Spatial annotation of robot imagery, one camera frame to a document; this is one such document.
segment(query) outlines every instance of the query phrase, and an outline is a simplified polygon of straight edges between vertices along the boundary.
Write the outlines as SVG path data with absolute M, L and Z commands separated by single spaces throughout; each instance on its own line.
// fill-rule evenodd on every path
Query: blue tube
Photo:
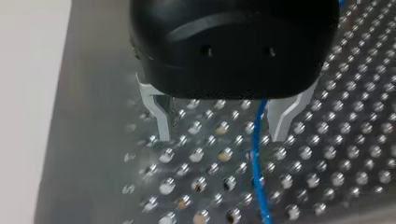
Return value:
M 259 110 L 257 111 L 256 119 L 254 121 L 253 131 L 253 148 L 252 148 L 252 166 L 253 166 L 253 183 L 256 190 L 257 198 L 259 200 L 260 212 L 262 215 L 262 224 L 273 224 L 271 213 L 268 208 L 267 198 L 265 196 L 264 188 L 260 182 L 262 177 L 260 168 L 260 128 L 262 123 L 262 114 L 264 113 L 267 100 L 262 100 Z

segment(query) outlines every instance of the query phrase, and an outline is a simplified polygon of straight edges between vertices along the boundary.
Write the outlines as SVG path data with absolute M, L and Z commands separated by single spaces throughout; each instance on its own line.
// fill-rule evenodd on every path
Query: perforated metal plate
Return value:
M 73 5 L 36 223 L 260 223 L 249 164 L 258 102 L 175 99 L 173 140 L 159 142 L 120 32 L 127 6 L 104 2 L 101 16 L 87 9 L 96 2 Z M 343 11 L 312 103 L 285 143 L 262 137 L 276 223 L 396 202 L 395 1 Z

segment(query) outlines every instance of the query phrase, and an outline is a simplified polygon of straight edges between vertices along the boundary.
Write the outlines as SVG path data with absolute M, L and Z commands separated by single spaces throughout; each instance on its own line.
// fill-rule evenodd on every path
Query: mounting hole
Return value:
M 262 48 L 262 54 L 265 57 L 274 58 L 276 56 L 276 51 L 273 47 L 267 46 L 267 47 Z
M 233 215 L 232 214 L 230 214 L 230 213 L 227 214 L 227 221 L 228 221 L 228 223 L 234 223 L 235 222 L 235 219 L 233 219 Z
M 205 56 L 207 58 L 213 57 L 212 46 L 210 46 L 210 45 L 201 46 L 201 55 L 203 55 L 203 56 Z

